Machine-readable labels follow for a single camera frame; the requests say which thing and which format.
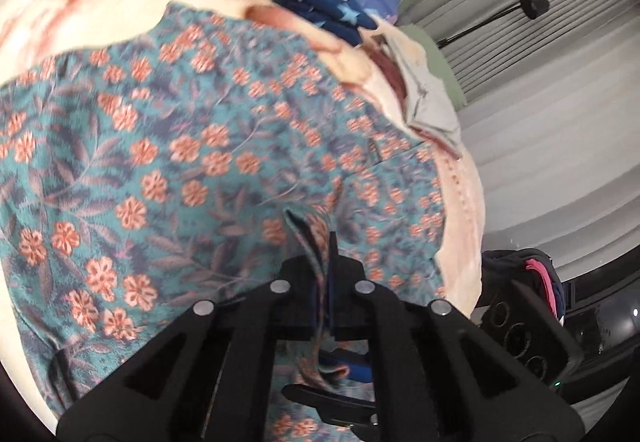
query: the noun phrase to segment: green fabric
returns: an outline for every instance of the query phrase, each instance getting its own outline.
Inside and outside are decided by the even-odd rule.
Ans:
[[[429,71],[435,77],[442,79],[445,90],[447,91],[447,96],[449,96],[449,99],[453,103],[453,108],[458,111],[466,106],[465,93],[462,92],[462,88],[460,88],[460,84],[453,74],[449,63],[447,63],[447,60],[440,52],[436,42],[431,39],[431,36],[424,32],[424,29],[413,24],[401,26],[400,30],[409,38],[422,45],[422,48],[427,53]]]

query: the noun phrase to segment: teal floral garment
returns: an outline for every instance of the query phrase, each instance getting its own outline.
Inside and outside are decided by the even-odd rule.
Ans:
[[[252,289],[289,257],[307,254],[322,283],[330,230],[401,298],[441,295],[431,148],[338,84],[303,38],[178,4],[148,34],[8,83],[0,254],[47,404],[62,414],[194,301]],[[312,349],[289,348],[266,438],[353,440],[279,390],[370,390],[329,385]]]

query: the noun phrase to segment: gray curtain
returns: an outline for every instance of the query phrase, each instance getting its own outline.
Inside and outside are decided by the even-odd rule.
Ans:
[[[406,0],[438,40],[515,0]],[[484,248],[539,247],[562,279],[640,244],[640,0],[550,0],[443,53],[466,91]]]

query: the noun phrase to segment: leaf pattern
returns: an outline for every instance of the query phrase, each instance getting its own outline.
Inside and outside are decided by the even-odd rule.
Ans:
[[[145,82],[106,81],[108,68],[131,72],[139,47]],[[199,47],[216,51],[215,69],[196,70]],[[20,162],[13,150],[2,161],[0,257],[25,354],[56,413],[194,301],[246,292],[301,255],[323,285],[331,229],[343,254],[403,299],[442,294],[431,145],[339,86],[303,38],[170,4],[139,39],[53,61],[49,79],[37,66],[36,82],[0,88],[0,132],[23,112],[33,134]],[[296,62],[312,78],[271,83]],[[282,350],[276,363],[289,370],[274,386],[303,378],[296,367],[322,385],[316,348]],[[350,436],[302,406],[276,401],[268,415],[273,440]]]

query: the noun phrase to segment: pink strap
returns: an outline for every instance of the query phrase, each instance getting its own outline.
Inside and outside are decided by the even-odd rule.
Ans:
[[[546,271],[545,266],[538,260],[527,260],[527,269],[536,271],[542,277],[542,281],[545,284],[546,300],[549,303],[551,312],[554,313],[554,317],[557,318],[556,297],[554,296],[554,289],[551,286],[551,278],[549,278],[549,273]]]

